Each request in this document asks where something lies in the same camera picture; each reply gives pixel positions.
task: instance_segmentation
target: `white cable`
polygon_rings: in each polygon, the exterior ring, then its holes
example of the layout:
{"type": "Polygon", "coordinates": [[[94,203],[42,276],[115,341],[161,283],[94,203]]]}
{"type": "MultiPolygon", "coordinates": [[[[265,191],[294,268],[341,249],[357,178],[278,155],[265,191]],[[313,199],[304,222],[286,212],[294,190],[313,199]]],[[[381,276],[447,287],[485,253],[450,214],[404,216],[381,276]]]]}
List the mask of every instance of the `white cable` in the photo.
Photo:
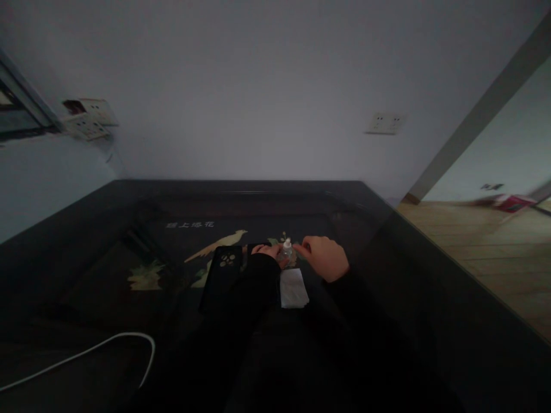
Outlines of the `white cable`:
{"type": "Polygon", "coordinates": [[[153,356],[155,355],[155,340],[153,340],[153,337],[145,334],[145,333],[138,333],[138,332],[126,332],[126,333],[119,333],[119,334],[115,334],[114,336],[108,338],[107,340],[105,341],[102,341],[100,344],[96,344],[94,347],[92,348],[89,348],[88,350],[85,350],[83,351],[82,353],[78,353],[78,354],[75,354],[74,356],[71,356],[69,357],[68,359],[65,359],[65,360],[61,360],[59,363],[56,363],[54,365],[51,365],[50,367],[46,367],[44,370],[40,370],[39,372],[33,374],[33,375],[30,375],[28,377],[25,377],[24,379],[21,379],[21,380],[17,380],[16,382],[14,383],[11,383],[11,384],[8,384],[8,385],[5,385],[4,387],[0,387],[0,392],[3,392],[4,390],[8,390],[9,388],[12,388],[12,387],[15,387],[17,385],[20,385],[26,381],[29,381],[29,380],[32,380],[34,379],[35,377],[38,377],[39,375],[42,375],[44,374],[45,372],[47,371],[50,371],[52,369],[55,369],[56,367],[59,367],[61,366],[62,364],[65,364],[65,363],[68,363],[70,362],[71,360],[74,360],[80,356],[84,356],[85,354],[88,354],[92,351],[94,351],[96,348],[99,348],[101,347],[102,345],[110,342],[111,340],[114,340],[116,338],[119,338],[119,337],[126,337],[126,336],[134,336],[134,337],[143,337],[147,340],[149,340],[149,342],[151,343],[151,357],[149,358],[149,365],[148,365],[148,368],[146,369],[145,371],[145,374],[143,375],[143,379],[142,379],[142,382],[140,383],[140,387],[143,386],[143,384],[145,383],[145,379],[148,378],[148,374],[149,374],[149,370],[151,369],[151,365],[153,364],[153,356]]]}

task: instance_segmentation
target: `person's right hand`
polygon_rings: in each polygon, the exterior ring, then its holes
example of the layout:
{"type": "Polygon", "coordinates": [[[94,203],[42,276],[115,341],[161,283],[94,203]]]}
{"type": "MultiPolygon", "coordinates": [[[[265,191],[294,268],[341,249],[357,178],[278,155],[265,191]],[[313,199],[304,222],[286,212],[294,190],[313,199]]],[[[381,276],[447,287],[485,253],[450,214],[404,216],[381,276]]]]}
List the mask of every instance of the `person's right hand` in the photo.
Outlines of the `person's right hand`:
{"type": "Polygon", "coordinates": [[[328,283],[337,281],[350,269],[343,247],[327,237],[306,236],[297,250],[314,271],[328,283]]]}

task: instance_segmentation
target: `black sleeve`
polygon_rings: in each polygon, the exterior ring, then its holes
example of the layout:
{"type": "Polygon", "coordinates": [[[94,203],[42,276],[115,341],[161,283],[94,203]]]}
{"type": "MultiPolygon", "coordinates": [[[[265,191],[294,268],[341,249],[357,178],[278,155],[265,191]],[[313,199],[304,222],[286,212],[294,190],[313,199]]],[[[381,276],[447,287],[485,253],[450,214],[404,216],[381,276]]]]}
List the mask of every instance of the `black sleeve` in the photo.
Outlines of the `black sleeve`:
{"type": "Polygon", "coordinates": [[[129,411],[222,411],[280,272],[269,255],[251,255],[224,304],[146,381],[129,411]]]}
{"type": "Polygon", "coordinates": [[[408,410],[463,411],[457,396],[415,354],[411,343],[373,299],[363,279],[349,272],[337,281],[324,283],[343,313],[356,343],[357,363],[346,372],[353,375],[356,394],[370,408],[376,394],[408,410]]]}

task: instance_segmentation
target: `window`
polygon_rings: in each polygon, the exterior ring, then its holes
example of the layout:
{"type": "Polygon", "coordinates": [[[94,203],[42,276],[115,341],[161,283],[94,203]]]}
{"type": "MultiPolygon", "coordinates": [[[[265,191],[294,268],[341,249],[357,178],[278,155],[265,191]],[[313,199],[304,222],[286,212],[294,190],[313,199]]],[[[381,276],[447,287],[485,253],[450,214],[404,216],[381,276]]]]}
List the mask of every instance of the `window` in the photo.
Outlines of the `window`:
{"type": "Polygon", "coordinates": [[[0,142],[27,138],[59,129],[45,110],[24,88],[23,79],[15,78],[7,63],[0,63],[0,142]]]}

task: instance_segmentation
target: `electrical socket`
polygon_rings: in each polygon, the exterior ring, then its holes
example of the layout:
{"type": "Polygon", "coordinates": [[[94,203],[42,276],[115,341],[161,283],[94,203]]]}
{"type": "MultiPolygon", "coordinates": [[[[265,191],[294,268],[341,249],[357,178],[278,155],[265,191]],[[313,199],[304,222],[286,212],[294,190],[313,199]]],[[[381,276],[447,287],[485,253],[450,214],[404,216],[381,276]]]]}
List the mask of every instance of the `electrical socket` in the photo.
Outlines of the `electrical socket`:
{"type": "Polygon", "coordinates": [[[105,99],[81,99],[80,102],[82,106],[84,106],[86,112],[99,124],[104,126],[119,125],[115,114],[105,99]]]}
{"type": "Polygon", "coordinates": [[[407,116],[397,113],[376,112],[366,134],[395,135],[406,122],[407,116]]]}
{"type": "Polygon", "coordinates": [[[109,132],[88,113],[78,114],[63,119],[63,124],[67,130],[74,133],[86,141],[104,138],[109,136],[109,132]]]}

